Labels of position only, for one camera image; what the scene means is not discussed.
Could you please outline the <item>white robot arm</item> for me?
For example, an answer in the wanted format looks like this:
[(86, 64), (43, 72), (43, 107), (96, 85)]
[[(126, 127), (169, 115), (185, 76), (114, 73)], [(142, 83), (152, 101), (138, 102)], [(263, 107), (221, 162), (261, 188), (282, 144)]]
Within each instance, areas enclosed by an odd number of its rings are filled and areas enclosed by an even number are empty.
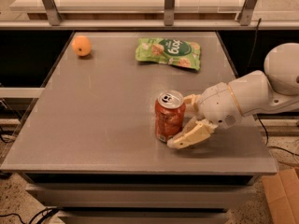
[(228, 129), (244, 117), (298, 108), (299, 44), (275, 47), (266, 55), (262, 71), (219, 83), (201, 94), (185, 97), (184, 102), (190, 120), (167, 141), (175, 149), (201, 143), (216, 129)]

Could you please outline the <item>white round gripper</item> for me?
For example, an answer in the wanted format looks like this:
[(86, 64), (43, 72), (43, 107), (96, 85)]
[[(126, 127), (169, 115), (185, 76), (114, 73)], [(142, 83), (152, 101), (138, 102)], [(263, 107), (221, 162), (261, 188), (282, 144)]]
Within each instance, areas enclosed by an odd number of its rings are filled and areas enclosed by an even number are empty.
[(206, 89), (201, 95), (191, 94), (183, 98), (186, 111), (197, 113), (182, 131), (167, 141), (167, 146), (181, 149), (203, 142), (216, 130), (228, 129), (242, 120), (242, 113), (228, 84), (219, 83)]

